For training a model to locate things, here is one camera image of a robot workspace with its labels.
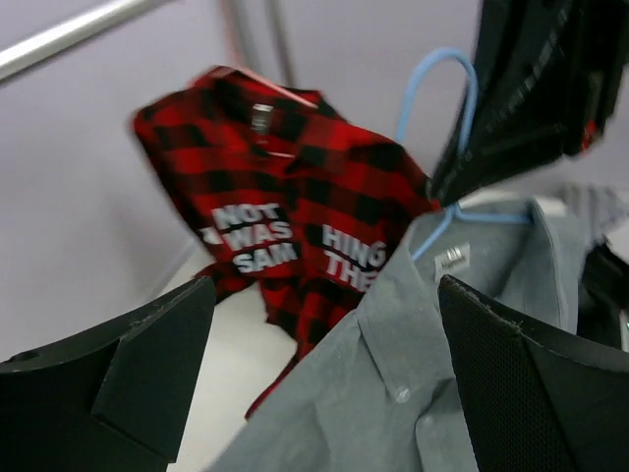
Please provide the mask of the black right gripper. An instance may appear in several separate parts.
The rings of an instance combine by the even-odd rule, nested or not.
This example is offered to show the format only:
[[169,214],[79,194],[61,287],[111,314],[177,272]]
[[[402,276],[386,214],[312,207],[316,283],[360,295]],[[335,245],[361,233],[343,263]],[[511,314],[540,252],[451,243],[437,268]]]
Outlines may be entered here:
[[460,135],[462,107],[429,196],[450,205],[591,147],[627,62],[625,1],[483,2],[471,130]]

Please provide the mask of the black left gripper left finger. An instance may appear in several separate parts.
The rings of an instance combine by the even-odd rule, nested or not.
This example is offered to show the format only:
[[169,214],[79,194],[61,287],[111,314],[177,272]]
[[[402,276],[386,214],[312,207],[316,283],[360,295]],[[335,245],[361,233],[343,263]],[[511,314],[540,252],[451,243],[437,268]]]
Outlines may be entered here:
[[164,471],[215,306],[208,278],[1,365],[4,471]]

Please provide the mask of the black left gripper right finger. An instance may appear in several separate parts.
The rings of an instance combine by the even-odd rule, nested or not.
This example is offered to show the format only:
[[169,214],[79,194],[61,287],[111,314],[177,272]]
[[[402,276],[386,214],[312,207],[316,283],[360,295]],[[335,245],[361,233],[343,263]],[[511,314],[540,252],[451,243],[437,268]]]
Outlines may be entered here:
[[480,470],[627,470],[627,353],[455,277],[441,279],[438,300]]

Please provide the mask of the grey button shirt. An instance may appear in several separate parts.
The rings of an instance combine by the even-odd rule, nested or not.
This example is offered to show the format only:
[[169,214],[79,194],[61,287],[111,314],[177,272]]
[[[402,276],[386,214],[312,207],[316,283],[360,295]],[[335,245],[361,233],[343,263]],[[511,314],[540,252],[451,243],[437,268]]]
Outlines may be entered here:
[[588,248],[574,215],[535,200],[479,213],[521,224],[416,218],[363,297],[268,396],[213,464],[216,471],[473,471],[438,309],[452,274],[498,302],[566,331],[577,327]]

